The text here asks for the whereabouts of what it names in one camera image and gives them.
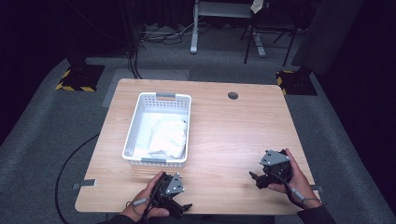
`white plastic basket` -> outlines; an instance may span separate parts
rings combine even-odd
[[[142,92],[125,141],[122,157],[132,165],[183,167],[187,159],[191,97],[185,94]],[[178,158],[149,154],[153,125],[161,119],[182,119],[186,123],[186,143]]]

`gray basket handle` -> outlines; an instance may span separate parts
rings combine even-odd
[[[144,162],[166,163],[165,159],[142,158],[142,161],[144,161]]]
[[[168,98],[167,100],[175,100],[176,99],[176,94],[175,93],[167,93],[167,92],[156,92],[155,93],[155,97],[158,98]]]

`chair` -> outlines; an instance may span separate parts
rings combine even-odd
[[[285,66],[291,46],[296,36],[297,30],[299,29],[299,20],[304,15],[304,6],[306,6],[308,0],[302,1],[288,1],[288,0],[277,0],[277,1],[264,1],[262,10],[256,14],[250,11],[250,19],[241,35],[241,40],[248,32],[247,50],[245,55],[244,63],[248,61],[248,54],[251,47],[266,47],[266,48],[282,48],[287,49],[283,66]],[[286,47],[267,45],[252,44],[251,39],[255,34],[278,34],[278,37],[274,40],[275,44],[285,33],[290,33],[290,42]]]

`hand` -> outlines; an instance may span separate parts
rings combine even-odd
[[[142,218],[142,215],[143,215],[146,207],[149,204],[149,197],[150,197],[150,193],[152,192],[152,189],[155,187],[155,185],[157,184],[158,180],[161,178],[162,175],[163,175],[163,171],[156,174],[148,182],[148,185],[146,186],[146,188],[143,189],[142,191],[140,191],[134,197],[132,202],[120,214],[130,217],[134,222],[138,222]],[[138,205],[134,205],[134,202],[136,202],[138,200],[144,200],[144,199],[146,199],[145,202],[140,203]],[[168,217],[168,216],[169,216],[169,211],[164,208],[154,207],[154,208],[150,209],[150,211],[148,213],[148,218],[149,217]]]
[[[314,208],[321,206],[320,200],[315,195],[314,191],[311,189],[311,186],[306,179],[306,176],[300,170],[296,160],[291,155],[288,148],[286,148],[286,155],[290,158],[290,166],[293,172],[293,178],[289,182],[289,185],[292,189],[296,189],[300,194],[306,198],[304,200],[304,209]],[[268,189],[272,189],[277,192],[286,193],[286,189],[284,185],[279,184],[270,184],[268,185]],[[300,202],[301,200],[292,193],[292,197],[296,202]]]

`wooden table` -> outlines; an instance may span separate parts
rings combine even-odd
[[[133,167],[121,153],[140,92],[191,96],[189,154],[178,168],[185,192],[174,200],[193,203],[186,214],[290,215],[299,211],[285,194],[258,189],[249,171],[262,174],[265,150],[288,147],[314,184],[284,95],[278,86],[122,79],[99,136],[76,202],[80,212],[120,212],[162,168]],[[236,100],[228,97],[234,91]],[[169,174],[175,170],[163,168]]]

